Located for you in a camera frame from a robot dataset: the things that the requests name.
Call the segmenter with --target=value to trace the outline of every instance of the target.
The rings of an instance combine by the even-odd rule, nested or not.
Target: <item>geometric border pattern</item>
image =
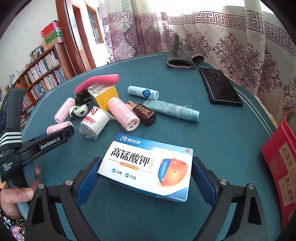
[[[147,21],[164,21],[166,24],[171,25],[183,25],[183,24],[196,24],[207,23],[215,24],[223,27],[239,29],[246,31],[251,29],[265,34],[265,37],[272,42],[280,45],[292,55],[296,56],[296,48],[289,34],[273,24],[264,21],[263,15],[254,12],[246,11],[245,16],[225,14],[213,11],[195,12],[194,15],[183,15],[182,17],[170,17],[165,12],[157,13],[145,13],[139,16],[135,16],[130,12],[113,12],[108,17],[103,18],[103,25],[109,23],[115,23],[119,20],[131,20],[134,23],[141,24]]]

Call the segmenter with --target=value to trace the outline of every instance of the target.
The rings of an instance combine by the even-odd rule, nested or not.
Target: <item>metal bolt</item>
[[[38,187],[38,189],[42,189],[42,188],[44,188],[44,184],[40,183],[37,187]]]
[[[227,184],[227,181],[225,179],[220,179],[219,182],[222,184],[222,185],[226,185]]]
[[[255,188],[255,186],[252,183],[248,183],[247,187],[250,188],[251,190],[253,190]]]
[[[65,184],[67,186],[71,186],[73,184],[73,180],[72,179],[68,179],[67,181],[65,181]]]

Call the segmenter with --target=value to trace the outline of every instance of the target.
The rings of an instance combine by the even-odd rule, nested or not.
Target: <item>curtain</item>
[[[259,97],[277,123],[296,113],[295,44],[259,0],[99,2],[111,62],[169,51],[178,34],[192,55]]]

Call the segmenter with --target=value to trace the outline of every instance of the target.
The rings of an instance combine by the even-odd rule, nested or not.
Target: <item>green tablecloth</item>
[[[193,148],[193,155],[218,178],[235,185],[255,184],[263,203],[269,239],[275,240],[281,229],[280,210],[273,179],[260,151],[274,126],[255,98],[235,83],[233,86],[243,100],[242,107],[211,104],[198,71],[200,66],[173,69],[166,65],[167,57],[167,53],[156,53],[118,61],[78,75],[50,90],[31,114],[23,140],[46,132],[49,125],[55,124],[54,115],[66,98],[76,97],[75,87],[91,76],[102,74],[119,74],[120,80],[115,86],[124,102],[145,101],[127,93],[130,85],[158,90],[159,100],[191,105],[199,110],[199,123],[157,114],[157,121],[150,127],[140,124],[136,130],[126,132],[113,120],[95,141],[79,133],[82,119],[75,119],[73,137],[36,160],[42,170],[41,181],[52,186],[74,178],[93,157],[103,158],[120,132]],[[205,66],[211,67],[203,62],[201,67]],[[234,208],[233,204],[219,240],[227,233]],[[58,210],[68,237],[75,240],[60,204]],[[193,179],[186,203],[145,196],[101,179],[81,210],[102,241],[191,241],[209,214],[210,205],[204,202]]]

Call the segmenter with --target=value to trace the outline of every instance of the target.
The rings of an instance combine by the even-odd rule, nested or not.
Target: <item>fingernail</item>
[[[34,191],[33,191],[32,188],[28,188],[26,190],[26,193],[27,193],[27,196],[30,197],[30,198],[33,197],[33,195],[34,195]]]

